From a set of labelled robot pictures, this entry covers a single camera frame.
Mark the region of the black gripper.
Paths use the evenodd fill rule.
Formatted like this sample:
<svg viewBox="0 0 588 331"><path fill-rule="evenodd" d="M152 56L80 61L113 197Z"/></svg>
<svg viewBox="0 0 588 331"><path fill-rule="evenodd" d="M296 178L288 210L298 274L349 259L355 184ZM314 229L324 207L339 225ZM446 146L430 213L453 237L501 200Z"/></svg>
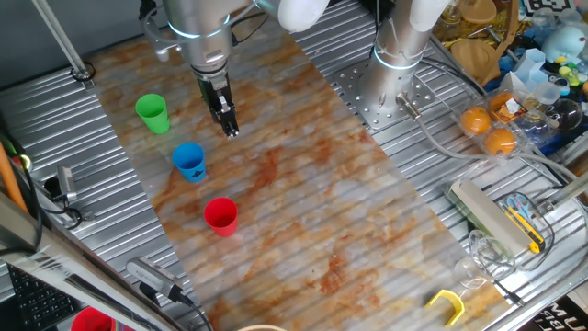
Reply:
<svg viewBox="0 0 588 331"><path fill-rule="evenodd" d="M228 75L228 64L213 69L192 66L198 86L214 122L220 124L225 135L231 139L239 135L235 106Z"/></svg>

